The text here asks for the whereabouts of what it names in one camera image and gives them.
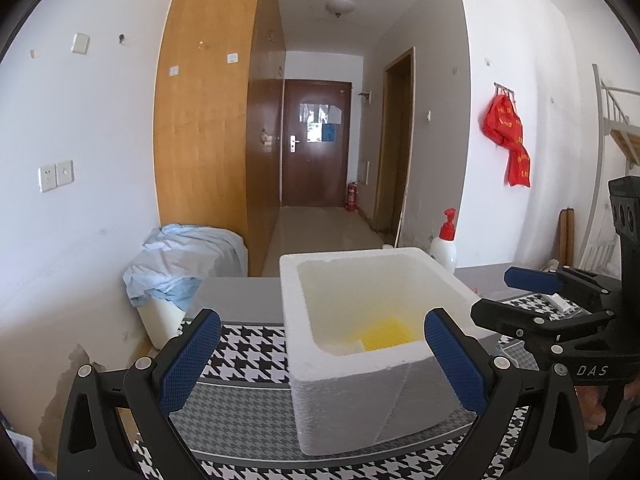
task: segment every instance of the wooden door frame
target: wooden door frame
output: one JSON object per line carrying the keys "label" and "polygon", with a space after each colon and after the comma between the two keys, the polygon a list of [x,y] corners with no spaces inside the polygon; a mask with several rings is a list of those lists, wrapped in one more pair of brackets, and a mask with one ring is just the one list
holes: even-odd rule
{"label": "wooden door frame", "polygon": [[406,209],[406,197],[409,189],[409,180],[411,178],[411,161],[414,154],[414,134],[415,134],[415,47],[412,46],[404,54],[401,54],[398,58],[393,60],[384,69],[384,81],[382,91],[382,125],[380,133],[380,151],[378,153],[378,178],[376,181],[376,205],[373,211],[372,224],[374,230],[379,228],[379,216],[380,216],[380,193],[382,190],[382,161],[384,155],[384,145],[387,136],[386,130],[386,117],[388,115],[388,87],[389,87],[389,71],[393,69],[399,63],[405,61],[407,58],[411,60],[411,125],[409,127],[409,161],[407,165],[406,183],[404,184],[404,196],[402,197],[402,212],[400,213],[400,220],[398,222],[398,228],[396,229],[396,242],[395,247],[398,246],[400,239],[400,231],[402,230],[402,224],[404,222],[404,213]]}
{"label": "wooden door frame", "polygon": [[289,139],[286,139],[286,122],[288,120],[287,112],[289,109],[287,108],[287,83],[289,82],[303,82],[309,85],[317,85],[317,86],[349,86],[350,91],[347,92],[347,100],[346,100],[346,110],[342,114],[343,118],[347,117],[348,120],[342,120],[342,170],[341,173],[344,175],[344,193],[346,197],[347,193],[347,177],[349,175],[349,146],[351,141],[351,97],[353,95],[353,83],[350,81],[322,81],[316,79],[285,79],[284,85],[282,89],[282,141],[281,141],[281,150],[282,156],[280,158],[280,206],[282,206],[282,197],[284,193],[284,150],[289,149]]}

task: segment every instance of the yellow object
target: yellow object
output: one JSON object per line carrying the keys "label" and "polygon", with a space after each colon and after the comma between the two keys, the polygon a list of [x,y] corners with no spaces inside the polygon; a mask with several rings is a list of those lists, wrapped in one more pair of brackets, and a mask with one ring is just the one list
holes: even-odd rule
{"label": "yellow object", "polygon": [[409,327],[397,317],[388,317],[360,333],[358,338],[367,352],[418,341]]}

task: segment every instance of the wooden cabinet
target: wooden cabinet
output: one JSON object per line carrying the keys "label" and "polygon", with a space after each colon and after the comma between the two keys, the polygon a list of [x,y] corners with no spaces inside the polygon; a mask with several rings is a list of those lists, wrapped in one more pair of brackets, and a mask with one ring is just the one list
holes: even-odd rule
{"label": "wooden cabinet", "polygon": [[284,63],[278,0],[172,1],[154,106],[160,219],[238,233],[252,276],[280,202]]}

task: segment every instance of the red cloth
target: red cloth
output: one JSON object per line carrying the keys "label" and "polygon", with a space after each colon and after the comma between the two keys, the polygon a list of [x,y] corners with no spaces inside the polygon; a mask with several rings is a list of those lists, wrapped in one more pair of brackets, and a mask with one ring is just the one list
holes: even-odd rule
{"label": "red cloth", "polygon": [[482,132],[509,150],[507,182],[511,186],[531,187],[531,159],[523,145],[522,122],[508,95],[498,94],[494,98],[482,123]]}

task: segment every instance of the blue textured pad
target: blue textured pad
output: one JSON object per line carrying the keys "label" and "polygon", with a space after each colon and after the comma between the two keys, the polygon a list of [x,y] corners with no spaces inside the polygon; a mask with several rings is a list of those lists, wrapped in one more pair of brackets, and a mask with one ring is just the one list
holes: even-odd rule
{"label": "blue textured pad", "polygon": [[184,407],[198,377],[220,343],[220,316],[212,312],[198,327],[161,381],[158,405],[165,415]]}
{"label": "blue textured pad", "polygon": [[530,290],[538,294],[557,294],[562,289],[562,282],[551,272],[519,269],[511,267],[504,273],[504,283],[511,288]]}
{"label": "blue textured pad", "polygon": [[434,311],[424,320],[424,336],[462,407],[481,415],[487,404],[484,378]]}

